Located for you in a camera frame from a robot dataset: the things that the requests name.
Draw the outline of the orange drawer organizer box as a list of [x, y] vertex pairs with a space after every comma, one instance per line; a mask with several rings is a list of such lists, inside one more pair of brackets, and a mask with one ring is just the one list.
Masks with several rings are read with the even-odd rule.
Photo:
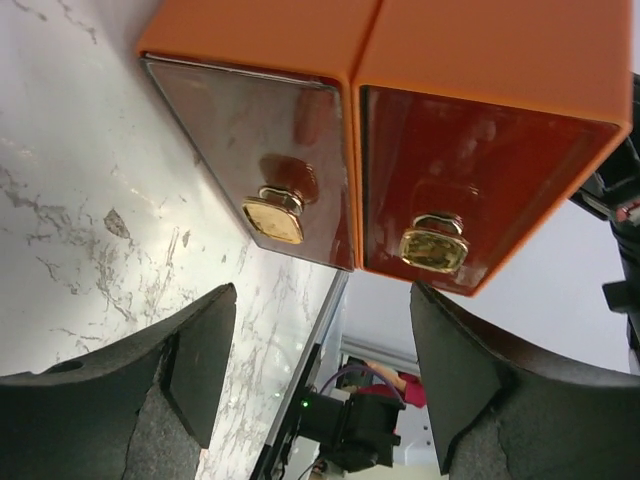
[[137, 50], [140, 60], [152, 54], [335, 85], [345, 125], [353, 270], [371, 273], [363, 264], [363, 87], [615, 125], [611, 143], [499, 270], [565, 200], [610, 222], [623, 252], [636, 248], [639, 78], [631, 70], [631, 20], [628, 1], [165, 1]]

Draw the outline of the transparent drawer with gold knob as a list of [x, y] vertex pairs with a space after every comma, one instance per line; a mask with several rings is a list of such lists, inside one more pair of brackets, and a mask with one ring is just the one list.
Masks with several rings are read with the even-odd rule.
[[152, 54], [141, 63], [259, 247], [353, 270], [345, 125], [335, 85]]

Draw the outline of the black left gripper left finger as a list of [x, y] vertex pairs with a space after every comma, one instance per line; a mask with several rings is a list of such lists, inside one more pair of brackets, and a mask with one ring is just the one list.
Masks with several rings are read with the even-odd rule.
[[221, 285], [40, 373], [1, 380], [5, 479], [191, 479], [211, 442], [236, 319]]

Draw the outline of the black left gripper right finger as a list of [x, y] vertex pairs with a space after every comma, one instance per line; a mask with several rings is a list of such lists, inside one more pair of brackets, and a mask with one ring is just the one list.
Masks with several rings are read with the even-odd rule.
[[546, 350], [424, 283], [410, 312], [443, 475], [638, 478], [638, 376]]

